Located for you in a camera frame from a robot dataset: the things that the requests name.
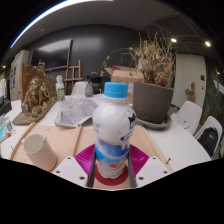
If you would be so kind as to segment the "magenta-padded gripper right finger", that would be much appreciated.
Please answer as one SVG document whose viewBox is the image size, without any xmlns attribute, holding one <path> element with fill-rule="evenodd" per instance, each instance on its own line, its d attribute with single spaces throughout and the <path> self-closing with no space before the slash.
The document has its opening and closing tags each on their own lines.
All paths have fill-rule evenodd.
<svg viewBox="0 0 224 224">
<path fill-rule="evenodd" d="M 148 156 L 133 145 L 130 146 L 128 172 L 132 188 L 146 186 L 171 173 L 157 156 Z"/>
</svg>

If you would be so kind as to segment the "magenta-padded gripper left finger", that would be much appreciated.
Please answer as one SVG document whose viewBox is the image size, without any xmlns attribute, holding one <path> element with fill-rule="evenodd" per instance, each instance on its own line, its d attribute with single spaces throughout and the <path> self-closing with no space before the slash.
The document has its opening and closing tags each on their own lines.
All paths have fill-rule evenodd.
<svg viewBox="0 0 224 224">
<path fill-rule="evenodd" d="M 53 174 L 81 187 L 93 187 L 95 162 L 95 145 L 90 145 L 76 156 L 67 156 Z"/>
</svg>

